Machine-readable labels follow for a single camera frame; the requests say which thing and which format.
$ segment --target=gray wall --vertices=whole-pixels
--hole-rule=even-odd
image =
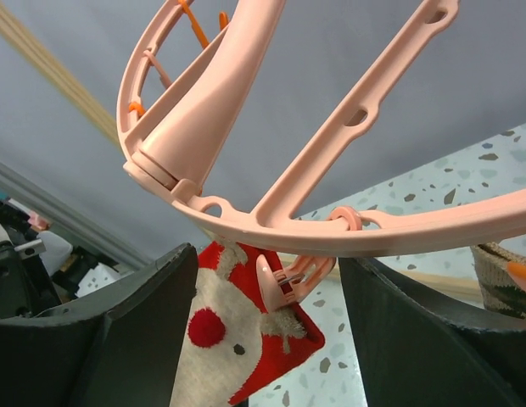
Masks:
[[[162,0],[8,0],[33,33],[115,111],[120,79]],[[235,1],[197,0],[209,36]],[[251,209],[420,0],[289,0],[206,193]],[[199,52],[183,21],[160,59],[172,77]],[[161,93],[148,80],[146,104]],[[526,0],[462,2],[383,104],[378,123],[301,212],[526,121]],[[0,38],[0,159],[151,257],[203,235],[124,174],[124,158]]]

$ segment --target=red and white sock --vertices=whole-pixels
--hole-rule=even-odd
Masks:
[[[171,407],[227,407],[305,362],[325,339],[294,304],[267,313],[255,261],[276,253],[213,242],[199,255],[197,294],[176,372]]]

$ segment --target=wooden stick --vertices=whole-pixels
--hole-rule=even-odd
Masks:
[[[283,266],[290,265],[294,260],[295,256],[290,254],[280,254],[280,260]],[[427,287],[432,288],[448,297],[459,299],[461,301],[469,301],[474,303],[483,303],[482,293],[476,280],[467,278],[457,278],[448,276],[438,276],[435,274],[426,274],[415,271],[403,271],[400,273],[410,277],[412,280],[421,282]],[[337,265],[334,266],[333,270],[327,276],[328,280],[340,282],[340,272]]]
[[[0,1],[0,35],[74,104],[116,147],[116,120]]]

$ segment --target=red pom-pom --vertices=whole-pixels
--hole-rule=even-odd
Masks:
[[[193,314],[187,335],[195,346],[211,348],[226,336],[226,326],[212,309],[204,308]]]

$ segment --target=speckled wall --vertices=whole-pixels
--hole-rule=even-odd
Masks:
[[[526,124],[302,218],[325,219],[339,205],[408,215],[468,204],[525,187]],[[508,239],[501,245],[526,256],[526,236]],[[396,270],[476,278],[468,248],[381,260]],[[340,285],[324,282],[303,305],[326,335],[326,346],[304,365],[254,395],[250,407],[366,406]]]

